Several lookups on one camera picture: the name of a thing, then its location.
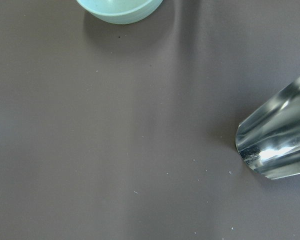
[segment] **stainless steel cup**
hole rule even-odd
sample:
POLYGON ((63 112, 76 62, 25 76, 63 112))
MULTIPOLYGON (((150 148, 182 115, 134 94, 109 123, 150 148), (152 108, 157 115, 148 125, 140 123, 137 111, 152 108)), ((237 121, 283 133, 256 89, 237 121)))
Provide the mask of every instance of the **stainless steel cup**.
POLYGON ((244 162, 269 179, 300 174, 300 77, 239 124, 244 162))

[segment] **bowl rim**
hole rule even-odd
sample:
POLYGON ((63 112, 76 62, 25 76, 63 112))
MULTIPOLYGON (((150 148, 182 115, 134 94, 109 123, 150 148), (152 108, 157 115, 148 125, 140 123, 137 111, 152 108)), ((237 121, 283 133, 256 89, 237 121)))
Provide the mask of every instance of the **bowl rim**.
POLYGON ((107 17, 116 17, 116 16, 123 16, 123 15, 127 15, 127 14, 131 14, 133 12, 136 12, 140 9, 142 9, 143 7, 145 7, 146 5, 148 5, 149 3, 151 2, 154 2, 154 1, 158 1, 160 2, 161 0, 147 0, 146 2, 144 2, 143 4, 133 8, 133 9, 130 9, 130 10, 127 10, 127 11, 122 11, 122 12, 116 12, 116 13, 105 13, 105 12, 100 12, 100 11, 96 11, 90 7, 87 7, 86 5, 83 4, 83 1, 82 0, 76 0, 84 9, 86 9, 87 11, 89 11, 90 13, 92 14, 96 14, 96 15, 100 15, 100 16, 107 16, 107 17))

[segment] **tabletop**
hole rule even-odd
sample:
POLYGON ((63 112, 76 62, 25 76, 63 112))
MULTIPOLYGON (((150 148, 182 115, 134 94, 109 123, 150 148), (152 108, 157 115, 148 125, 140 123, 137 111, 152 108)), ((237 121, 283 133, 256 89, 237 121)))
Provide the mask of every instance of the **tabletop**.
POLYGON ((235 147, 298 76, 300 0, 0 0, 0 240, 300 240, 300 175, 235 147))

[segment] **gray surface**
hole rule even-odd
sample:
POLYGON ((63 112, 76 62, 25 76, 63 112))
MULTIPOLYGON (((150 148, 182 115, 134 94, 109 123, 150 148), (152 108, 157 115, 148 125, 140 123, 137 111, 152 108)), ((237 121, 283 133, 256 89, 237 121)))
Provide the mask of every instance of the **gray surface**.
POLYGON ((300 240, 300 175, 234 147, 298 76, 300 0, 0 0, 0 240, 300 240))

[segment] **light blue bowl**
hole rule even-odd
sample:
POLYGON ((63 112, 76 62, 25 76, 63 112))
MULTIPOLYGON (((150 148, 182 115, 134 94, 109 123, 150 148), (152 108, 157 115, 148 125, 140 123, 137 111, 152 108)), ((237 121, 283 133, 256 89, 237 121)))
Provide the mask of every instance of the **light blue bowl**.
POLYGON ((76 0, 95 17, 112 24, 131 24, 149 16, 163 0, 76 0))

